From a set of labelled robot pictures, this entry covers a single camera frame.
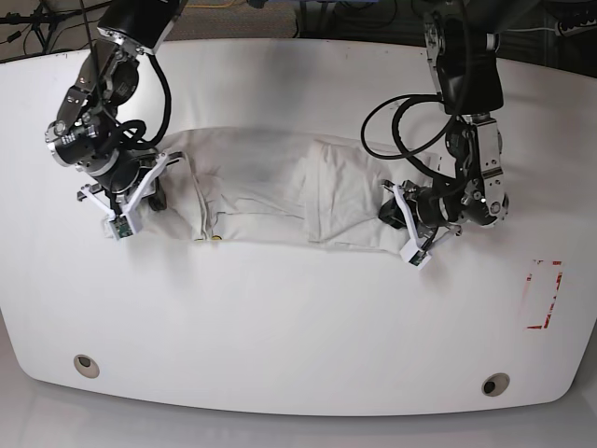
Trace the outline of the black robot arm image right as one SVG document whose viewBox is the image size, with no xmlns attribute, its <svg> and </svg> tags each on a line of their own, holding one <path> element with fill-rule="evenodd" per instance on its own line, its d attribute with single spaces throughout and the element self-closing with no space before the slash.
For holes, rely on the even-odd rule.
<svg viewBox="0 0 597 448">
<path fill-rule="evenodd" d="M 311 245 L 423 256 L 466 222 L 491 226 L 507 196 L 491 170 L 501 136 L 492 113 L 503 105 L 493 36 L 463 11 L 425 18 L 434 94 L 395 98 L 393 144 L 365 138 L 250 128 L 204 128 L 168 136 L 180 154 L 162 178 L 163 212 L 145 210 L 150 233 L 180 241 Z M 449 115 L 438 138 L 454 171 L 444 175 L 408 147 L 400 124 L 415 106 L 437 103 Z"/>
</svg>

